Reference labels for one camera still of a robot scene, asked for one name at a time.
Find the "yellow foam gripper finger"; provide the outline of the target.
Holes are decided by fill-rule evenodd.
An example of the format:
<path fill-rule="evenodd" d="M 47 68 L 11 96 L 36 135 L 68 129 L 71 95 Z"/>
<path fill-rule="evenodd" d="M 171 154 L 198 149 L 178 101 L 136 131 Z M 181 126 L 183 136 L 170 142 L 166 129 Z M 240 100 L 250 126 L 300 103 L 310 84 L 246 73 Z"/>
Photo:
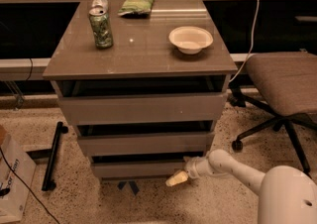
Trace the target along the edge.
<path fill-rule="evenodd" d="M 178 170 L 165 182 L 165 184 L 169 187 L 172 187 L 180 183 L 186 182 L 187 180 L 188 180 L 187 172 L 185 170 Z"/>

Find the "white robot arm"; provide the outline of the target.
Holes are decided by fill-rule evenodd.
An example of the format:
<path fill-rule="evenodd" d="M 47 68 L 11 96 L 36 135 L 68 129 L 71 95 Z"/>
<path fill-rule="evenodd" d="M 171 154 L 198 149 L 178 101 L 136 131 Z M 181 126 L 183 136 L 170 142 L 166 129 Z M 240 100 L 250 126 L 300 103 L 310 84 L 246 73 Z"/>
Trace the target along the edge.
<path fill-rule="evenodd" d="M 189 178 L 231 175 L 258 198 L 258 224 L 317 224 L 317 185 L 304 172 L 289 166 L 261 172 L 217 149 L 204 157 L 186 158 L 183 169 L 165 184 L 175 186 Z"/>

